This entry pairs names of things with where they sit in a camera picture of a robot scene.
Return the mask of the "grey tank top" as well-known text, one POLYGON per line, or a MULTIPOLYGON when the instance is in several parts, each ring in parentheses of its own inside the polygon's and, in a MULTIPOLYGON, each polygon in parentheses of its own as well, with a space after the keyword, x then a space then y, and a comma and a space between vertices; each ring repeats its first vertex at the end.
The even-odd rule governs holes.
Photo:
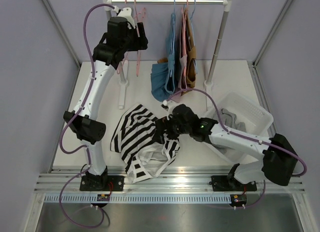
POLYGON ((230 112, 226 108, 221 108, 219 111, 220 118, 222 120, 222 123, 227 126, 231 127, 233 129, 246 132, 246 124, 244 122, 238 122, 237 121, 237 115, 235 113, 230 112))

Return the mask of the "black white striped tank top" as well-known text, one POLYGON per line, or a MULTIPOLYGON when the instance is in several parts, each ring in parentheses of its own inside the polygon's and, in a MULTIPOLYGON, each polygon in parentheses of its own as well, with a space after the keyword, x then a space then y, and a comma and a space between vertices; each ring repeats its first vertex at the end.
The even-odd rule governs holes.
POLYGON ((142 104, 125 111, 110 140, 110 150, 120 154, 126 164, 130 183, 157 178, 172 164, 180 150, 180 142, 164 138, 164 144, 153 140, 157 117, 142 104))

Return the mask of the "light blue hanger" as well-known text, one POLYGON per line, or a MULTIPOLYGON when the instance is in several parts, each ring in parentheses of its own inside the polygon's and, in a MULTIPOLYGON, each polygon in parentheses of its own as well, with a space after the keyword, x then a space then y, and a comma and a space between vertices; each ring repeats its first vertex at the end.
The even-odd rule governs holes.
POLYGON ((175 39, 176 39, 176 0, 173 0, 173 12, 170 16, 170 50, 169 54, 175 53, 175 39))

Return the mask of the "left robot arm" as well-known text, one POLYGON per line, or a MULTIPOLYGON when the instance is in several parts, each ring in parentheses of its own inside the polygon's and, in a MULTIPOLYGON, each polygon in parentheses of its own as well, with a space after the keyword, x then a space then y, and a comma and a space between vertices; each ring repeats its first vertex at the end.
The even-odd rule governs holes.
POLYGON ((97 121, 106 87, 126 52, 145 50, 148 40, 142 23, 132 16, 119 15, 107 23, 105 32, 93 50, 93 65, 81 98, 73 111, 66 111, 64 121, 69 125, 82 148, 87 152, 88 169, 81 177, 81 191, 102 191, 111 188, 108 167, 103 158, 102 138, 106 125, 97 121))

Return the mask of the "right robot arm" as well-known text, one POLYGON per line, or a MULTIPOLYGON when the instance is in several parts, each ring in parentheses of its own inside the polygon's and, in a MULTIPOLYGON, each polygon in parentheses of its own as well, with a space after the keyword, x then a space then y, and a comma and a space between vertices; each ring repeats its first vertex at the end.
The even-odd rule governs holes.
POLYGON ((238 190, 257 180, 287 186, 298 162, 297 153, 281 134, 273 137, 252 135, 219 122, 217 113, 213 111, 198 117, 190 107, 179 104, 171 108, 166 117, 155 122, 153 140, 164 144, 166 139, 176 140, 182 134, 205 143, 213 151, 220 147, 256 159, 255 162, 232 166, 224 181, 226 189, 230 190, 238 190))

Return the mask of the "blue tank top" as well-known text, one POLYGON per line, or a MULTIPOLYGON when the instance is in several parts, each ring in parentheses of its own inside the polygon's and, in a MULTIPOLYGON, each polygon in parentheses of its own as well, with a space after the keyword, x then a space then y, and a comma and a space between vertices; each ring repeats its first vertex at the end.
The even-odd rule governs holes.
POLYGON ((176 39, 174 54, 170 55, 170 35, 171 21, 168 37, 166 38, 166 57, 158 60, 151 68, 151 94, 153 97, 162 102, 169 98, 176 90, 177 81, 176 72, 176 39))

